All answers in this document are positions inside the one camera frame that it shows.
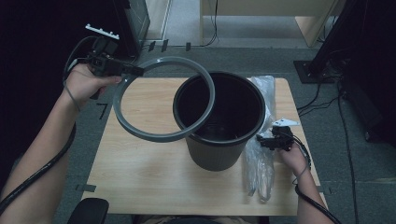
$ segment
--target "black cable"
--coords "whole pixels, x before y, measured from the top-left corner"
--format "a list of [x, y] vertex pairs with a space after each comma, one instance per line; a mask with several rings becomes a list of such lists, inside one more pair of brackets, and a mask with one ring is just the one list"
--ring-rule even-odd
[[76, 54], [76, 52], [79, 50], [79, 48], [80, 48], [83, 44], [85, 44], [86, 42], [88, 42], [89, 40], [93, 40], [93, 39], [97, 39], [97, 38], [98, 38], [98, 36], [94, 36], [94, 35], [87, 36], [87, 37], [84, 37], [83, 39], [81, 39], [81, 40], [76, 44], [76, 46], [73, 48], [72, 52], [70, 53], [69, 57], [67, 58], [66, 64], [64, 65], [64, 79], [63, 79], [63, 82], [67, 79], [67, 74], [68, 74], [69, 66], [70, 66], [72, 60], [74, 60], [75, 54]]
[[308, 163], [308, 165], [309, 165], [309, 169], [311, 169], [311, 157], [310, 157], [310, 155], [309, 155], [309, 153], [308, 153], [308, 150], [306, 149], [305, 145], [304, 145], [303, 142], [300, 140], [300, 138], [298, 138], [296, 135], [290, 135], [290, 134], [288, 134], [288, 133], [283, 133], [283, 132], [280, 132], [280, 131], [278, 131], [278, 130], [272, 130], [272, 132], [273, 132], [273, 133], [278, 133], [278, 134], [280, 134], [280, 135], [284, 135], [284, 136], [287, 136], [287, 137], [290, 138], [290, 139], [293, 139], [294, 142], [297, 143], [297, 144], [300, 146], [300, 149], [303, 150], [303, 152], [304, 152], [303, 155], [304, 155], [304, 157], [306, 157], [306, 159], [307, 159], [307, 163]]
[[[96, 38], [97, 38], [97, 36], [87, 36], [87, 37], [81, 39], [78, 42], [78, 44], [73, 48], [72, 52], [70, 53], [69, 57], [67, 58], [65, 66], [64, 66], [63, 84], [67, 80], [69, 66], [71, 66], [71, 62], [72, 62], [73, 58], [75, 57], [76, 52], [79, 50], [79, 48], [83, 44], [85, 44], [89, 40], [96, 39]], [[20, 196], [27, 188], [29, 188], [33, 183], [35, 183], [38, 178], [40, 178], [42, 175], [44, 175], [50, 168], [52, 168], [64, 156], [64, 154], [67, 152], [67, 150], [70, 148], [71, 144], [73, 143], [75, 135], [76, 135], [76, 124], [73, 126], [73, 130], [70, 133], [70, 136], [67, 139], [67, 142], [65, 143], [64, 147], [61, 149], [61, 151], [59, 151], [59, 153], [57, 155], [55, 155], [49, 162], [47, 162], [47, 164], [45, 164], [38, 171], [36, 171], [34, 174], [32, 174], [29, 178], [27, 178], [25, 181], [23, 181], [19, 186], [17, 186], [14, 190], [12, 190], [8, 194], [8, 196], [0, 202], [0, 216], [4, 213], [4, 211], [6, 211], [7, 207], [18, 196]]]
[[322, 205], [320, 205], [319, 203], [315, 202], [314, 200], [312, 200], [311, 198], [309, 198], [308, 196], [306, 196], [305, 194], [303, 194], [302, 192], [300, 192], [300, 190], [298, 189], [298, 185], [296, 185], [296, 187], [294, 188], [296, 193], [306, 202], [310, 203], [312, 206], [314, 206], [315, 208], [317, 208], [323, 215], [325, 215], [326, 217], [328, 217], [333, 223], [340, 223], [341, 222], [329, 211], [327, 210], [325, 207], [323, 207]]
[[340, 77], [333, 77], [333, 76], [331, 76], [331, 77], [319, 78], [319, 79], [318, 79], [317, 92], [315, 93], [314, 99], [312, 99], [312, 100], [311, 100], [308, 104], [306, 104], [306, 105], [297, 107], [297, 110], [302, 110], [302, 109], [305, 109], [305, 108], [311, 106], [311, 105], [318, 99], [319, 91], [320, 91], [320, 86], [321, 86], [322, 82], [323, 82], [324, 80], [326, 80], [326, 79], [329, 79], [329, 78], [340, 78]]
[[314, 111], [314, 110], [329, 108], [329, 106], [332, 104], [332, 102], [334, 102], [334, 101], [337, 100], [337, 99], [338, 99], [338, 96], [334, 97], [334, 98], [331, 99], [329, 102], [322, 103], [322, 104], [320, 104], [320, 105], [311, 105], [311, 106], [317, 106], [317, 107], [312, 108], [312, 109], [310, 109], [308, 112], [303, 113], [305, 110], [308, 109], [308, 107], [307, 107], [307, 108], [303, 109], [302, 111], [300, 111], [299, 114], [298, 114], [298, 116], [299, 116], [299, 117], [302, 117], [302, 116], [304, 116], [304, 115], [307, 115], [307, 114], [311, 113], [311, 112]]
[[76, 124], [73, 126], [73, 130], [70, 133], [69, 138], [67, 139], [66, 144], [62, 148], [62, 150], [52, 158], [47, 164], [45, 164], [41, 169], [32, 174], [29, 178], [27, 178], [23, 183], [17, 186], [14, 190], [12, 190], [6, 198], [4, 198], [0, 202], [0, 216], [3, 215], [4, 211], [6, 211], [7, 207], [18, 197], [20, 196], [27, 188], [29, 188], [33, 183], [37, 181], [43, 174], [45, 174], [50, 168], [52, 168], [61, 157], [67, 152], [70, 146], [73, 143], [73, 140], [76, 135]]
[[212, 20], [213, 27], [215, 28], [215, 33], [213, 34], [212, 39], [210, 39], [210, 41], [207, 44], [202, 45], [200, 47], [207, 47], [207, 46], [213, 44], [216, 39], [219, 39], [219, 37], [218, 37], [218, 24], [217, 24], [218, 7], [219, 7], [219, 0], [216, 0], [215, 20], [213, 21], [212, 16], [210, 16], [210, 20]]
[[344, 131], [346, 134], [346, 152], [347, 152], [347, 157], [348, 157], [348, 161], [349, 161], [349, 168], [350, 168], [350, 175], [351, 175], [351, 182], [352, 182], [352, 199], [353, 199], [353, 206], [354, 206], [354, 210], [355, 210], [355, 222], [356, 222], [356, 224], [359, 224], [359, 212], [358, 212], [358, 204], [357, 204], [357, 200], [356, 200], [355, 172], [353, 169], [352, 156], [350, 153], [347, 124], [346, 124], [346, 121], [344, 118], [343, 110], [341, 109], [341, 100], [340, 100], [341, 97], [342, 97], [342, 94], [339, 94], [339, 96], [338, 96], [338, 110], [340, 112], [341, 121], [343, 122], [343, 127], [344, 127]]

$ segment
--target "plastic bag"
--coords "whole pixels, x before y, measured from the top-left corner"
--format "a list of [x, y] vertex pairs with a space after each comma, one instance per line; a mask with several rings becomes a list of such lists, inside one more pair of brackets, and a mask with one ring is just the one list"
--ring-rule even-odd
[[[272, 137], [270, 128], [275, 121], [275, 79], [271, 76], [253, 77], [251, 81], [259, 88], [265, 101], [265, 119], [258, 134]], [[274, 151], [261, 147], [253, 136], [247, 141], [245, 155], [245, 179], [247, 195], [253, 196], [258, 190], [260, 199], [267, 202], [271, 198], [274, 185]]]

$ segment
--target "person's right hand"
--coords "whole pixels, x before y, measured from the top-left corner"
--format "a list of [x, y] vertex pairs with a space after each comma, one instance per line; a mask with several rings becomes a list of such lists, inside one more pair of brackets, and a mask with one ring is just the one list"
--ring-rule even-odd
[[306, 168], [307, 162], [298, 144], [293, 143], [290, 147], [290, 151], [277, 149], [277, 152], [283, 162], [293, 171], [295, 176], [300, 175]]
[[[78, 107], [83, 107], [98, 90], [103, 92], [104, 87], [121, 82], [121, 77], [96, 77], [92, 72], [88, 64], [77, 64], [66, 80], [65, 85], [76, 100]], [[63, 94], [71, 99], [67, 91]]]

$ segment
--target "black trash can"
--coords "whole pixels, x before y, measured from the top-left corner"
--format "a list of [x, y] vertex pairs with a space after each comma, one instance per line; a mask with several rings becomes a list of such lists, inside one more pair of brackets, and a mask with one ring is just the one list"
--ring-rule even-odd
[[[256, 134], [265, 118], [260, 90], [235, 74], [210, 72], [216, 100], [205, 124], [186, 138], [191, 158], [209, 171], [222, 171], [238, 160], [248, 139]], [[200, 76], [186, 80], [177, 90], [173, 110], [180, 128], [193, 124], [204, 113], [209, 91]]]

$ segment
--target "gray plastic ring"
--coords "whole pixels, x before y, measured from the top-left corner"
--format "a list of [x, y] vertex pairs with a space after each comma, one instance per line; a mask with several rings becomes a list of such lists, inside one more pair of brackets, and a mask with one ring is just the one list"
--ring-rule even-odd
[[164, 134], [143, 132], [139, 129], [136, 129], [136, 127], [132, 126], [121, 113], [120, 106], [121, 106], [122, 96], [125, 93], [126, 89], [129, 87], [129, 85], [131, 85], [131, 83], [137, 78], [137, 76], [133, 76], [133, 75], [125, 76], [123, 77], [121, 83], [116, 88], [116, 92], [114, 94], [114, 98], [113, 98], [114, 112], [116, 113], [117, 120], [119, 121], [120, 125], [128, 133], [131, 133], [138, 138], [142, 138], [151, 142], [158, 142], [158, 143], [173, 142], [179, 140], [197, 131], [209, 118], [212, 112], [213, 105], [215, 104], [215, 84], [213, 83], [212, 77], [200, 64], [192, 60], [180, 58], [180, 57], [162, 57], [159, 59], [154, 59], [142, 63], [138, 66], [143, 68], [144, 71], [147, 72], [153, 68], [168, 64], [182, 65], [188, 67], [198, 72], [203, 77], [207, 87], [209, 88], [209, 103], [207, 104], [207, 108], [203, 113], [203, 115], [197, 121], [195, 121], [190, 127], [187, 127], [181, 131], [175, 133], [164, 133]]

